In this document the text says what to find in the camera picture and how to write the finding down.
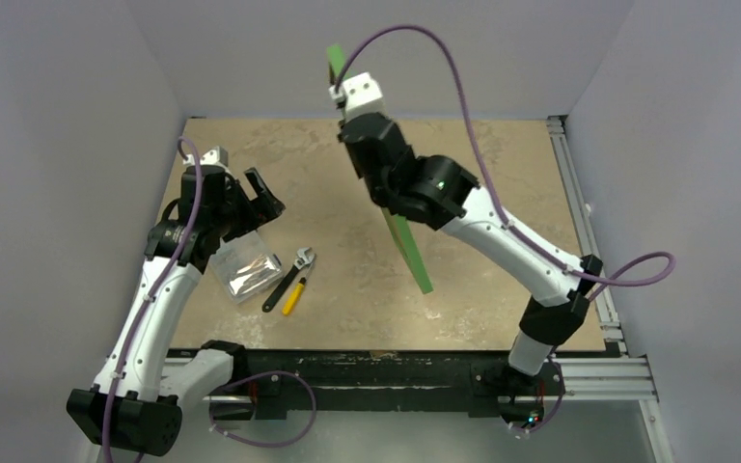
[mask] wrench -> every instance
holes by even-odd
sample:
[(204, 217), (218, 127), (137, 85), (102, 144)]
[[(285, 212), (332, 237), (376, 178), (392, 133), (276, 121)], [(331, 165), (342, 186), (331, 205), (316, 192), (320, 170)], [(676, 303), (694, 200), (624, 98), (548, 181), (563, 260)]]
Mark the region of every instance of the wrench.
[(291, 286), (291, 283), (293, 283), (294, 278), (296, 278), (299, 271), (302, 268), (314, 263), (315, 258), (316, 254), (312, 252), (311, 248), (299, 248), (297, 250), (296, 259), (294, 260), (293, 267), (291, 267), (291, 269), (288, 271), (280, 284), (274, 288), (274, 290), (271, 292), (271, 295), (268, 296), (268, 299), (265, 299), (265, 303), (262, 304), (263, 312), (268, 313), (274, 310), (274, 306), (276, 306), (277, 303), (280, 302), (280, 299), (283, 297), (286, 289)]

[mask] green strip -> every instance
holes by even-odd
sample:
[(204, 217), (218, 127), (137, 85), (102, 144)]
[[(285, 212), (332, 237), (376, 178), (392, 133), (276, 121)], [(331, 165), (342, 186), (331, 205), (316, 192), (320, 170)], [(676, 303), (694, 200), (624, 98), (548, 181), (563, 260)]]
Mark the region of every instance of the green strip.
[[(336, 77), (345, 65), (343, 50), (339, 45), (333, 44), (327, 48), (326, 54), (330, 71), (333, 73), (333, 77)], [(391, 237), (394, 239), (404, 263), (410, 269), (410, 273), (416, 280), (416, 284), (419, 285), (419, 289), (422, 290), (422, 294), (432, 292), (433, 283), (430, 282), (430, 277), (427, 275), (425, 262), (419, 253), (419, 247), (416, 246), (416, 239), (413, 237), (413, 232), (410, 231), (410, 224), (407, 223), (407, 219), (400, 215), (392, 216), (391, 212), (385, 207), (382, 208), (382, 215), (385, 217), (385, 223), (388, 224)]]

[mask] wall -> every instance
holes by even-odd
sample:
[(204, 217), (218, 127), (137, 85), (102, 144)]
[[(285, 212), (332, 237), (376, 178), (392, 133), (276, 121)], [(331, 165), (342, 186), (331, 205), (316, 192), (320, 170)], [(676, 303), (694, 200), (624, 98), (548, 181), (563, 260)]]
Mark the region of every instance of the wall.
[[(632, 0), (263, 0), (129, 7), (183, 109), (209, 116), (332, 117), (325, 47), (348, 53), (387, 26), (415, 22), (453, 51), (478, 116), (566, 114), (590, 82)], [(441, 52), (396, 33), (357, 69), (381, 82), (398, 116), (458, 117)]]
[(609, 268), (679, 258), (613, 293), (678, 461), (741, 461), (741, 1), (635, 2), (567, 128)]
[(121, 0), (0, 2), (0, 462), (72, 461), (180, 123)]
[[(296, 434), (307, 418), (303, 412), (291, 412), (283, 422), (239, 423), (242, 429), (234, 430), (233, 425), (227, 429), (251, 439), (277, 442)], [(457, 413), (320, 412), (310, 434), (293, 446), (256, 449), (209, 433), (208, 411), (203, 407), (195, 409), (186, 420), (162, 463), (654, 461), (638, 402), (568, 401), (555, 417), (555, 424), (520, 441), (507, 432), (501, 419), (469, 419)], [(130, 463), (134, 456), (121, 451), (112, 455), (117, 463)]]

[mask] table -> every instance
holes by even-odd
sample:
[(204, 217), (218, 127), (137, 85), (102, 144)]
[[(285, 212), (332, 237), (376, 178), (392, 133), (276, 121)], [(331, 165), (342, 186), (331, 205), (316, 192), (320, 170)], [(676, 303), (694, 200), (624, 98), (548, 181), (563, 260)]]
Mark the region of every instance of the table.
[[(399, 124), (417, 154), (447, 155), (480, 178), (462, 121)], [(508, 211), (563, 250), (580, 254), (545, 123), (478, 121), (474, 127)], [(337, 131), (336, 120), (187, 121), (183, 133), (200, 154), (222, 146), (247, 191), (242, 172), (257, 167), (286, 204), (280, 218), (259, 230), (284, 267), (297, 248), (311, 246), (316, 268), (291, 316), (282, 316), (282, 301), (263, 313), (267, 292), (236, 305), (209, 268), (186, 304), (172, 346), (229, 340), (278, 349), (509, 349), (529, 292), (476, 250), (411, 224), (435, 288), (422, 295)], [(163, 205), (178, 196), (182, 171), (176, 159)], [(594, 310), (561, 347), (603, 349)]]

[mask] yellow screwdriver handle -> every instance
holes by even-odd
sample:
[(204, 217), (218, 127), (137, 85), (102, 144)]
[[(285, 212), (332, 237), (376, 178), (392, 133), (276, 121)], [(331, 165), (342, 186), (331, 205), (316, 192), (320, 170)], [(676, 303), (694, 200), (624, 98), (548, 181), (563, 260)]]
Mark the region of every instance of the yellow screwdriver handle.
[(299, 296), (302, 295), (303, 289), (305, 289), (305, 278), (302, 278), (299, 283), (296, 284), (291, 296), (288, 297), (286, 305), (283, 307), (283, 315), (291, 315), (291, 311), (293, 311), (294, 306), (296, 306), (296, 301), (298, 301)]

